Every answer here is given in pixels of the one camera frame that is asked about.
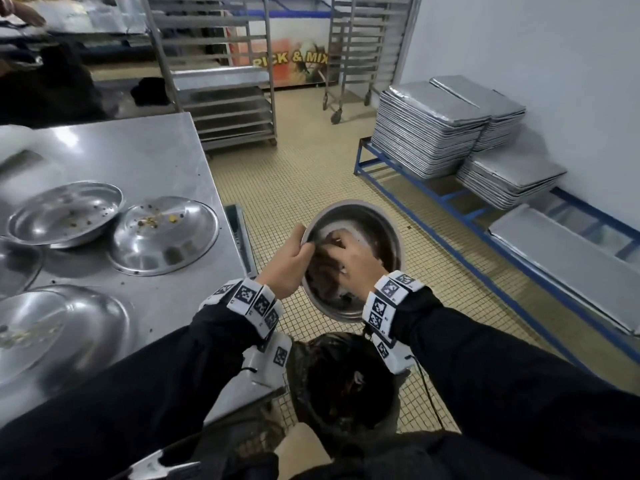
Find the beige pants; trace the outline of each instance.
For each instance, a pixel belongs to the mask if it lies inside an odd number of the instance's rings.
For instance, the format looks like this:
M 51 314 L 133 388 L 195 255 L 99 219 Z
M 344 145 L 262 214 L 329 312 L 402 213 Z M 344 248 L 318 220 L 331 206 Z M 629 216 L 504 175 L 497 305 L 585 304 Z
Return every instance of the beige pants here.
M 278 480 L 289 480 L 309 468 L 331 463 L 320 439 L 305 423 L 291 428 L 275 450 L 278 455 Z

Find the black jacket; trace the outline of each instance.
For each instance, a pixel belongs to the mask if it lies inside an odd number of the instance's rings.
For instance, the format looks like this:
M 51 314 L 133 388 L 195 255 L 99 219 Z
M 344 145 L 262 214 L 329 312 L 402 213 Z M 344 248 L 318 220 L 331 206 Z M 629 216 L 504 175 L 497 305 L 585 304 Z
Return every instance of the black jacket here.
M 445 308 L 425 288 L 393 333 L 431 377 L 462 435 L 399 435 L 301 479 L 638 478 L 640 398 Z M 0 430 L 0 479 L 106 479 L 197 432 L 259 343 L 224 304 Z M 403 475 L 398 468 L 402 466 Z

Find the stainless steel bowl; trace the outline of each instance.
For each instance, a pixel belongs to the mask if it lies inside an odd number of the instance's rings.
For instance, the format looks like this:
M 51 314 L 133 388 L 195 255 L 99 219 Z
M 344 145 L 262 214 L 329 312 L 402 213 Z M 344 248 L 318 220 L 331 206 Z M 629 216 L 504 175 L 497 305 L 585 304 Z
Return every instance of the stainless steel bowl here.
M 44 253 L 0 238 L 0 299 L 27 289 L 42 268 Z
M 203 256 L 219 233 L 213 209 L 184 197 L 160 197 L 135 205 L 120 216 L 108 256 L 125 274 L 171 273 Z
M 132 307 L 54 285 L 0 301 L 0 424 L 128 355 Z
M 73 248 L 100 236 L 122 204 L 122 192 L 115 185 L 62 185 L 23 202 L 9 217 L 7 234 L 20 244 Z
M 311 221 L 302 242 L 315 242 L 318 246 L 326 241 L 329 234 L 339 229 L 347 229 L 357 240 L 370 247 L 387 270 L 404 269 L 404 246 L 400 233 L 375 205 L 361 200 L 343 200 L 330 205 Z M 320 292 L 313 266 L 314 261 L 302 279 L 302 287 L 311 303 L 334 320 L 361 321 L 364 302 L 338 287 L 328 294 Z

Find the white wall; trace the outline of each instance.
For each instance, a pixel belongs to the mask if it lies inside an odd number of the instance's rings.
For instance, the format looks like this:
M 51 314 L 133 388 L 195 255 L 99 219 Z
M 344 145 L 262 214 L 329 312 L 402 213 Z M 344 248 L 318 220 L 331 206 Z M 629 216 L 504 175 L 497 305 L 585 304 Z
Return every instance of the white wall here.
M 640 229 L 640 0 L 422 0 L 401 81 L 457 73 L 526 105 L 561 186 Z

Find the yellow tile floor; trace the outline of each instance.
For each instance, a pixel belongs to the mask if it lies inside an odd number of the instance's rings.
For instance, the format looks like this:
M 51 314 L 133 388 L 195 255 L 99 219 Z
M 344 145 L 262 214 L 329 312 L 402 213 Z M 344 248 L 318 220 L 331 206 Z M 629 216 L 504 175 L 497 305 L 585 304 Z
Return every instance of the yellow tile floor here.
M 322 88 L 276 93 L 276 148 L 266 143 L 252 144 L 209 155 L 222 201 L 239 203 L 244 209 L 258 268 L 268 262 L 296 223 L 308 223 L 316 213 L 336 201 L 365 200 L 379 206 L 396 222 L 406 249 L 407 272 L 427 283 L 446 306 L 551 350 L 519 316 L 414 222 L 363 177 L 354 176 L 358 140 L 371 135 L 375 112 L 362 103 L 348 104 L 342 122 L 332 125 L 331 112 L 322 111 L 322 95 Z M 638 371 L 626 357 L 402 177 L 389 169 L 380 169 L 376 175 L 469 261 L 517 298 L 557 336 L 570 342 L 572 351 L 579 353 L 590 367 L 620 387 L 636 388 Z M 359 326 L 327 319 L 310 304 L 301 288 L 284 305 L 286 314 L 279 327 L 297 340 L 309 340 L 328 331 L 360 330 Z M 430 383 L 429 387 L 445 427 L 455 430 L 445 405 Z M 400 431 L 438 427 L 418 373 L 412 373 L 405 383 L 401 400 Z M 292 426 L 296 418 L 288 395 L 281 398 L 280 406 L 285 425 Z

